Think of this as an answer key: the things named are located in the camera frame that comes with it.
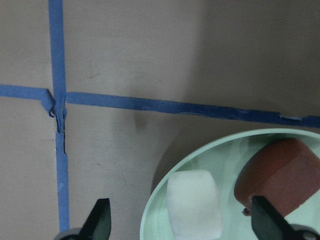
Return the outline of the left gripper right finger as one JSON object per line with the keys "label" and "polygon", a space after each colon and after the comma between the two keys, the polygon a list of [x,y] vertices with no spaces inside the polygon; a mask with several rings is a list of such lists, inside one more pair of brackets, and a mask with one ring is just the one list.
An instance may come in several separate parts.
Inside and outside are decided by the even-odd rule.
{"label": "left gripper right finger", "polygon": [[259,240],[299,240],[299,234],[264,196],[253,196],[251,227]]}

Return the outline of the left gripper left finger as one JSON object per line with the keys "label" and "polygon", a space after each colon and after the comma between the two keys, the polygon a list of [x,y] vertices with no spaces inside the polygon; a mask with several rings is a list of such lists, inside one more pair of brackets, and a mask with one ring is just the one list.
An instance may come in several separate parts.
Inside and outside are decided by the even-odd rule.
{"label": "left gripper left finger", "polygon": [[111,205],[108,198],[96,201],[87,220],[82,226],[78,240],[108,240],[111,235]]}

